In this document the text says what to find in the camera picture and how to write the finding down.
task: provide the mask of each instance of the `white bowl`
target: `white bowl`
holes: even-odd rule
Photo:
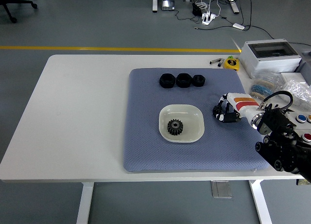
[[[170,120],[180,120],[184,127],[181,134],[174,136],[167,130]],[[170,142],[192,143],[203,136],[204,119],[202,112],[192,105],[172,104],[164,107],[159,114],[159,131]]]

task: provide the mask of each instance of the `red button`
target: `red button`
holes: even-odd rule
[[[302,138],[303,138],[306,142],[311,142],[311,134],[309,134],[309,133],[305,133],[304,135],[302,135]]]

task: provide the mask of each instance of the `office chair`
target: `office chair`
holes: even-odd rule
[[[15,17],[12,17],[12,15],[10,14],[10,11],[8,9],[8,7],[6,6],[6,4],[11,4],[11,3],[16,3],[16,4],[31,4],[31,6],[36,9],[38,6],[33,3],[30,0],[0,0],[0,5],[3,5],[3,7],[5,8],[6,12],[8,13],[11,22],[16,23],[17,19]]]

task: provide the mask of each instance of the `blue mat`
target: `blue mat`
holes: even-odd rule
[[[163,73],[175,77],[186,72],[201,74],[203,87],[164,89]],[[262,136],[246,118],[221,123],[213,107],[228,92],[244,93],[237,72],[229,69],[135,69],[129,76],[128,106],[124,131],[124,161],[127,171],[144,170],[250,170],[268,163],[255,151]],[[170,104],[190,104],[203,113],[205,132],[194,143],[172,143],[159,132],[159,113]]]

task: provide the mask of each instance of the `tape measure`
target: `tape measure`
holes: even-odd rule
[[[234,59],[233,56],[229,56],[228,59],[225,60],[224,68],[239,71],[240,68],[239,59]]]

